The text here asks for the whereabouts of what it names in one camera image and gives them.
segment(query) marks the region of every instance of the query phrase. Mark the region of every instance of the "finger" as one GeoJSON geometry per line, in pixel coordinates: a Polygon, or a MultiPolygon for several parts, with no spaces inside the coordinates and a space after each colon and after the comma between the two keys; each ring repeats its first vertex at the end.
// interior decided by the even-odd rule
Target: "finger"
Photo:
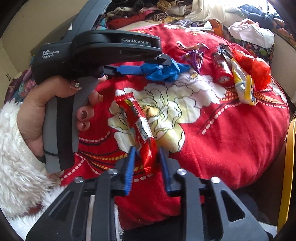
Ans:
{"type": "Polygon", "coordinates": [[[89,129],[90,123],[89,123],[89,121],[79,121],[79,120],[77,120],[76,126],[77,126],[77,129],[79,131],[86,131],[86,130],[89,129]]]}
{"type": "Polygon", "coordinates": [[[90,105],[85,105],[77,110],[76,117],[80,121],[89,121],[94,117],[94,109],[90,105]]]}
{"type": "Polygon", "coordinates": [[[104,75],[102,78],[98,78],[99,82],[103,82],[105,80],[108,80],[108,76],[107,75],[104,75]]]}
{"type": "Polygon", "coordinates": [[[99,102],[103,101],[103,96],[99,94],[97,91],[92,91],[89,95],[89,103],[91,105],[96,105],[99,102]]]}
{"type": "Polygon", "coordinates": [[[32,89],[27,95],[25,102],[33,101],[38,106],[45,106],[45,104],[54,96],[66,98],[74,95],[79,91],[80,87],[75,87],[75,81],[68,81],[61,76],[53,76],[39,84],[32,89]]]}

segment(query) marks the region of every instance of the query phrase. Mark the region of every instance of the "red blanket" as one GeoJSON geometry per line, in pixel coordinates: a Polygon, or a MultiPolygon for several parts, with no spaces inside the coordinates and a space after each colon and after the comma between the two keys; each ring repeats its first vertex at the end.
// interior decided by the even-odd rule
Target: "red blanket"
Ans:
{"type": "MultiPolygon", "coordinates": [[[[187,46],[205,43],[210,50],[205,53],[201,75],[191,70],[170,84],[150,83],[139,76],[99,84],[97,90],[104,95],[104,102],[95,107],[90,129],[80,133],[76,164],[64,172],[62,185],[76,176],[96,177],[113,168],[133,145],[113,101],[115,92],[133,92],[142,108],[151,109],[153,114],[147,118],[157,144],[165,146],[182,168],[206,179],[218,176],[232,189],[257,180],[276,158],[289,124],[287,101],[277,83],[254,93],[259,100],[256,106],[241,104],[233,87],[213,83],[210,55],[219,43],[246,50],[212,34],[166,25],[140,32],[161,37],[163,52],[177,61],[185,52],[176,41],[187,46]]],[[[164,220],[180,210],[179,199],[166,196],[161,174],[146,176],[141,160],[136,161],[130,195],[115,201],[124,229],[164,220]]]]}

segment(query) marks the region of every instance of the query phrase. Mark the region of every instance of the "white fluffy sleeve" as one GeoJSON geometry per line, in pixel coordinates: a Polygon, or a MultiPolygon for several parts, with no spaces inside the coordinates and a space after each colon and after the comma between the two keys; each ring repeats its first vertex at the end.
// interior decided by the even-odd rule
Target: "white fluffy sleeve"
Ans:
{"type": "Polygon", "coordinates": [[[0,208],[7,218],[35,207],[54,185],[19,132],[20,105],[9,102],[0,111],[0,208]]]}

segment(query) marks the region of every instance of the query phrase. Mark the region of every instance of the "floral pattern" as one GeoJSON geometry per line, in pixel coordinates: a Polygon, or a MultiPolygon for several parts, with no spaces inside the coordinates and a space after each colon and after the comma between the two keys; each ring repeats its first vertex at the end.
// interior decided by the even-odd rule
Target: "floral pattern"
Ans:
{"type": "Polygon", "coordinates": [[[280,87],[278,86],[278,84],[275,82],[275,80],[273,78],[271,79],[271,83],[269,85],[272,87],[273,91],[281,97],[283,102],[287,103],[287,98],[286,98],[284,92],[280,89],[280,87]]]}
{"type": "Polygon", "coordinates": [[[228,35],[229,42],[239,44],[240,46],[242,46],[243,48],[248,50],[250,52],[250,54],[252,54],[254,57],[259,57],[259,58],[264,59],[271,66],[271,62],[272,62],[272,58],[273,58],[273,54],[274,54],[274,45],[269,49],[265,49],[265,48],[262,48],[256,44],[252,44],[247,41],[240,40],[240,39],[235,39],[229,33],[229,31],[226,27],[223,27],[223,30],[224,30],[224,33],[226,35],[228,35]]]}
{"type": "Polygon", "coordinates": [[[36,85],[32,77],[31,68],[25,70],[19,77],[11,81],[5,95],[4,103],[11,100],[23,102],[30,90],[36,87],[36,85]]]}
{"type": "MultiPolygon", "coordinates": [[[[225,97],[226,89],[213,83],[211,76],[201,76],[191,69],[174,83],[149,83],[142,91],[124,88],[116,90],[115,95],[131,92],[146,113],[157,144],[175,153],[181,151],[185,142],[181,124],[196,122],[200,109],[211,103],[219,104],[219,98],[225,97]]],[[[128,153],[134,140],[115,101],[109,111],[113,116],[108,119],[108,125],[116,130],[114,138],[118,147],[128,153]]]]}

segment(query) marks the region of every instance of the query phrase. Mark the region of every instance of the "metal screw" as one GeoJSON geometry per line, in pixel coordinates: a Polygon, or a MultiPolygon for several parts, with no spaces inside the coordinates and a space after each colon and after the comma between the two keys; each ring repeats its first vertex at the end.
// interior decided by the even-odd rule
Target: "metal screw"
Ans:
{"type": "Polygon", "coordinates": [[[115,169],[115,168],[111,168],[108,170],[108,173],[111,174],[111,175],[115,175],[115,174],[118,174],[118,170],[115,169]]]}
{"type": "Polygon", "coordinates": [[[75,177],[74,178],[74,182],[76,182],[76,183],[82,183],[82,182],[84,182],[84,179],[83,179],[83,177],[75,177]]]}
{"type": "Polygon", "coordinates": [[[218,177],[212,177],[212,178],[211,178],[211,182],[212,182],[212,183],[220,183],[220,182],[221,182],[221,179],[218,178],[218,177]]]}
{"type": "Polygon", "coordinates": [[[177,173],[178,173],[179,175],[186,175],[186,174],[187,174],[187,171],[186,171],[185,169],[178,169],[178,170],[177,170],[177,173]]]}

